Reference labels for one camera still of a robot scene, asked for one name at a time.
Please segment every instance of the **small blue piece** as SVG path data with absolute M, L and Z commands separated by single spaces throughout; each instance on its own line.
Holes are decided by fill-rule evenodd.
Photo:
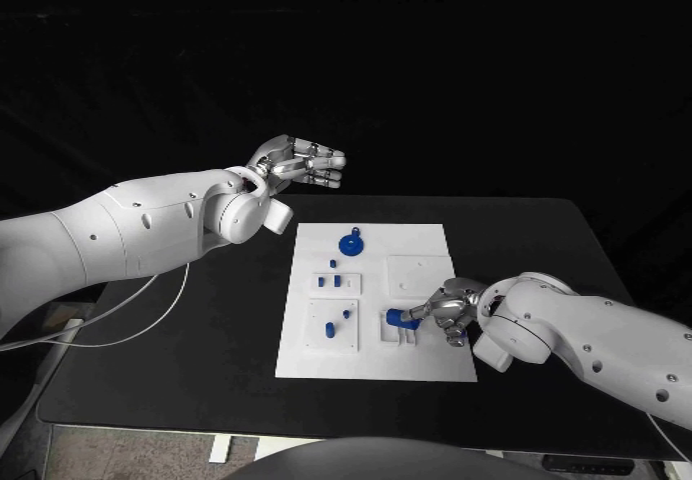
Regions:
M 361 238 L 361 229 L 353 227 L 351 235 L 339 240 L 339 250 L 349 257 L 355 257 L 364 251 L 364 239 Z
M 408 330 L 418 330 L 418 327 L 421 325 L 421 320 L 411 320 L 410 322 L 405 322 L 401 319 L 401 314 L 404 313 L 404 310 L 397 310 L 391 308 L 387 311 L 387 323 L 392 327 L 400 327 L 400 328 L 407 328 Z

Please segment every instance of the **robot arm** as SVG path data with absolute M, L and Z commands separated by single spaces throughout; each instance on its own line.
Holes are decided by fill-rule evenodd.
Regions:
M 80 288 L 165 273 L 244 243 L 263 225 L 281 234 L 293 211 L 273 195 L 291 180 L 339 188 L 329 168 L 345 164 L 342 152 L 281 135 L 247 167 L 131 180 L 62 210 L 0 222 L 0 338 Z
M 692 330 L 681 323 L 607 298 L 580 296 L 539 273 L 487 288 L 449 280 L 402 320 L 428 315 L 451 345 L 477 318 L 483 335 L 473 353 L 500 372 L 513 358 L 541 364 L 555 353 L 586 383 L 692 429 Z

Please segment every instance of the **floor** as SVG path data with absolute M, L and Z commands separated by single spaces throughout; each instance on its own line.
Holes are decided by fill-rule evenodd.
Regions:
M 258 440 L 234 437 L 225 464 L 208 462 L 212 443 L 211 435 L 51 428 L 30 415 L 0 459 L 0 480 L 18 480 L 30 470 L 38 473 L 35 478 L 48 480 L 222 479 L 253 462 Z M 506 453 L 505 458 L 541 469 L 541 455 Z M 656 479 L 649 465 L 639 461 L 627 477 L 571 474 L 561 474 L 560 477 L 574 480 Z

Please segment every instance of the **black curtain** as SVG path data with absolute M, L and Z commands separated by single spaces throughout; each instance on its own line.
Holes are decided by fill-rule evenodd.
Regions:
M 289 133 L 346 151 L 339 194 L 573 200 L 637 304 L 692 325 L 689 28 L 522 13 L 7 11 L 0 216 L 241 165 Z

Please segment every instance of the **table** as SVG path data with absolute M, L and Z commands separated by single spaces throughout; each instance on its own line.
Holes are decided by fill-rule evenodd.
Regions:
M 304 438 L 389 436 L 467 448 L 676 459 L 642 412 L 574 377 L 555 356 L 500 374 L 479 360 L 479 383 L 277 379 L 274 368 L 299 222 L 443 223 L 459 276 L 486 283 L 549 273 L 584 294 L 632 303 L 574 204 L 557 199 L 281 195 L 296 216 L 191 265 L 162 324 L 133 341 L 71 349 L 39 404 L 67 425 Z M 103 343 L 166 310 L 183 269 L 81 332 Z M 114 282 L 105 311 L 144 279 Z M 475 341 L 479 329 L 472 329 Z M 678 445 L 689 432 L 666 428 Z

